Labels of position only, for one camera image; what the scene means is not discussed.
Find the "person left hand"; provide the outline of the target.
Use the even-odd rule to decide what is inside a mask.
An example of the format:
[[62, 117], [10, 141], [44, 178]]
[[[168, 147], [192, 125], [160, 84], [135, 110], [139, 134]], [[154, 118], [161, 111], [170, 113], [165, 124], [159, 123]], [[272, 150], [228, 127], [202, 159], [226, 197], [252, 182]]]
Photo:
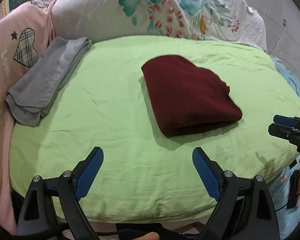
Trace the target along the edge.
[[118, 234], [120, 240], [160, 240], [160, 236], [156, 232], [122, 232]]

